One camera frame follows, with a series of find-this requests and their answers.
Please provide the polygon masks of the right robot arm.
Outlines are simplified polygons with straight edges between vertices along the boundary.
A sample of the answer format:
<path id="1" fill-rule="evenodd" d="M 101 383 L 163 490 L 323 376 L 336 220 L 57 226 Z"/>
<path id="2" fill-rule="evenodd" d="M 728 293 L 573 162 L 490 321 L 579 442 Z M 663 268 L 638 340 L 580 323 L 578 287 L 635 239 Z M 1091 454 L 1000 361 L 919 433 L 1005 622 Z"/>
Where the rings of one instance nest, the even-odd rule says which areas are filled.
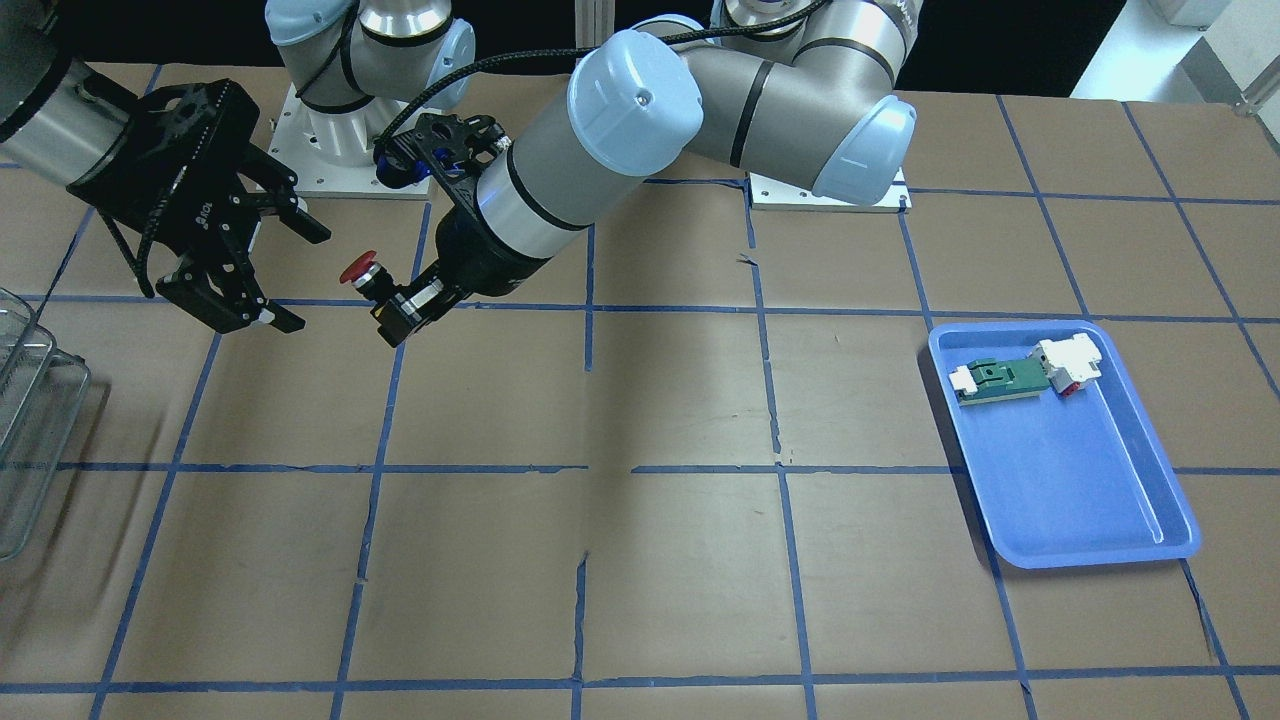
<path id="1" fill-rule="evenodd" d="M 3 158 L 102 219 L 146 297 L 218 333 L 291 333 L 259 283 L 269 217 L 310 243 L 305 196 L 372 177 L 375 138 L 476 56 L 449 1 L 3 4 Z"/>

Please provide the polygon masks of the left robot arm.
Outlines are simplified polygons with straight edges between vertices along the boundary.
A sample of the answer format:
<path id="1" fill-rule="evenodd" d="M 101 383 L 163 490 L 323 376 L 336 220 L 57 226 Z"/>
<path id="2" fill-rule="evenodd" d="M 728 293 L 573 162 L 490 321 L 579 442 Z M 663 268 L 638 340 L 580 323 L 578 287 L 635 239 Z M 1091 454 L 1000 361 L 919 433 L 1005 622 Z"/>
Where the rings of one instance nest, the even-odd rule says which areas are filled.
<path id="1" fill-rule="evenodd" d="M 919 1 L 719 1 L 716 26 L 659 15 L 579 53 L 516 136 L 493 117 L 396 117 L 378 178 L 433 178 L 452 209 L 407 283 L 374 252 L 340 274 L 390 346 L 481 295 L 500 297 L 690 152 L 854 205 L 878 202 L 916 113 L 893 94 Z"/>

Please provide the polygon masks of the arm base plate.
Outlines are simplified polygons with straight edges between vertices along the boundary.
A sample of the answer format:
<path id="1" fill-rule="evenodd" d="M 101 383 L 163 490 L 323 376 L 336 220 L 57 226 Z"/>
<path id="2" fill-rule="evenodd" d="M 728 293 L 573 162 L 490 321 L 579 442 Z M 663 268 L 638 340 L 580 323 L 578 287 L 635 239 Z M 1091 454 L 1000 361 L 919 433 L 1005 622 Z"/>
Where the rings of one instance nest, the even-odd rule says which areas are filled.
<path id="1" fill-rule="evenodd" d="M 375 97 L 351 113 L 323 114 L 303 105 L 291 86 L 268 151 L 294 172 L 294 191 L 305 199 L 426 200 L 431 179 L 390 188 L 376 177 L 372 141 L 404 106 Z"/>
<path id="2" fill-rule="evenodd" d="M 874 202 L 849 202 L 845 190 L 831 183 L 805 188 L 783 181 L 748 173 L 748 195 L 753 209 L 763 211 L 831 211 L 859 214 L 901 214 L 913 210 L 913 196 L 902 168 Z"/>

